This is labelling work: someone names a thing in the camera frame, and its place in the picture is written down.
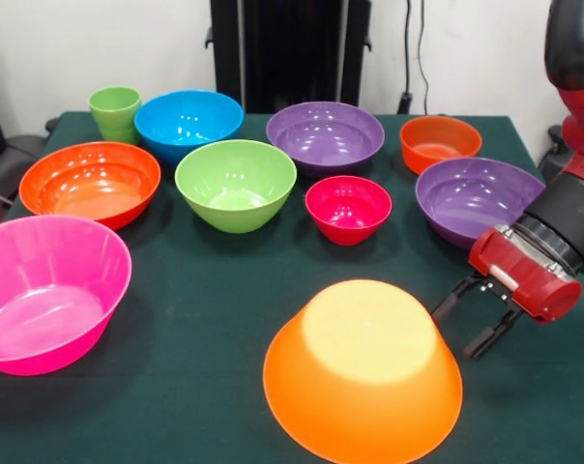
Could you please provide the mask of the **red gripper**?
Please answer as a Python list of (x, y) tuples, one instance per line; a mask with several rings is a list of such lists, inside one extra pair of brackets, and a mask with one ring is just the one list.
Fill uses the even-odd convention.
[[(474, 242), (469, 263), (472, 272), (459, 281), (431, 311), (435, 322), (445, 319), (462, 297), (491, 277), (507, 289), (508, 299), (541, 324), (554, 322), (577, 304), (582, 284), (540, 248), (507, 226), (490, 228)], [(523, 310), (509, 308), (492, 327), (484, 328), (464, 348), (464, 356), (480, 360), (522, 316)]]

